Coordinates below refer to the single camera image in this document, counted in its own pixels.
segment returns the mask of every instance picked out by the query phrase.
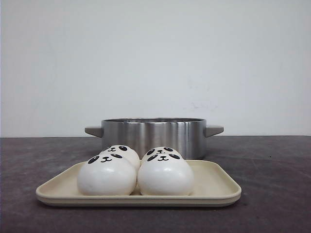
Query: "cream tray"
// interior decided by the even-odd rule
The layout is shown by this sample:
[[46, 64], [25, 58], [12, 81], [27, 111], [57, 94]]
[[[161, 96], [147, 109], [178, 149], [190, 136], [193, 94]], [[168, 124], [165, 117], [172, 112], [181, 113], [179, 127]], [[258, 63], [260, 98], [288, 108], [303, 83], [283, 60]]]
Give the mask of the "cream tray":
[[241, 196], [241, 187], [216, 163], [187, 160], [194, 172], [194, 189], [189, 196], [142, 196], [139, 189], [129, 196], [84, 196], [77, 189], [78, 163], [39, 186], [39, 201], [52, 206], [176, 206], [221, 207]]

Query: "white background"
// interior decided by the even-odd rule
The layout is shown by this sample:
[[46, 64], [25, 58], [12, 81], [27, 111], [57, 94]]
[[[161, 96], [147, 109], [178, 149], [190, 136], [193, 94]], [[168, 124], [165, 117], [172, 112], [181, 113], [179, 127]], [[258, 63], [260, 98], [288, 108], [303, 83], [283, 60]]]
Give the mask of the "white background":
[[115, 117], [311, 135], [311, 1], [1, 1], [1, 136]]

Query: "stainless steel pot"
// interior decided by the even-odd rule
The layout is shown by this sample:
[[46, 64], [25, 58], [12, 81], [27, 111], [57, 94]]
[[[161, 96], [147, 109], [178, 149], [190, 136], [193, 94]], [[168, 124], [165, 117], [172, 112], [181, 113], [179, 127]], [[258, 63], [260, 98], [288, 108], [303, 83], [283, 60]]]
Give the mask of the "stainless steel pot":
[[205, 155], [206, 137], [222, 133], [224, 128], [206, 125], [197, 118], [121, 118], [102, 120], [101, 127], [86, 127], [85, 132], [102, 138], [102, 148], [127, 145], [140, 158], [151, 148], [167, 146], [185, 159]]

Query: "gray countertop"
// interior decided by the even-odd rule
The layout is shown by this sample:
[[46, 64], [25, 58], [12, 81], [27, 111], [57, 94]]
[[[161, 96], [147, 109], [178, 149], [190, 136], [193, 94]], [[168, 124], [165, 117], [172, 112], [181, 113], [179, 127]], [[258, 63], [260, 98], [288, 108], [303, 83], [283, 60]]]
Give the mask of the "gray countertop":
[[241, 187], [222, 208], [50, 207], [35, 189], [101, 150], [95, 137], [1, 139], [1, 232], [311, 232], [310, 136], [215, 136], [204, 160]]

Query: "gray pot handle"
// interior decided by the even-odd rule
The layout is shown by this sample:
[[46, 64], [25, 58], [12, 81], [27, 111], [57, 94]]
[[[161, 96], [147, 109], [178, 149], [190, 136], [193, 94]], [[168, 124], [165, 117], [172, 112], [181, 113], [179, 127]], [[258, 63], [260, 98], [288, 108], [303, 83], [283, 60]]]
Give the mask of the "gray pot handle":
[[222, 133], [224, 131], [224, 127], [220, 125], [207, 125], [205, 129], [205, 137], [211, 137], [213, 135]]
[[85, 127], [84, 131], [87, 134], [96, 136], [96, 137], [102, 137], [104, 135], [104, 131], [100, 126], [90, 126], [90, 127]]

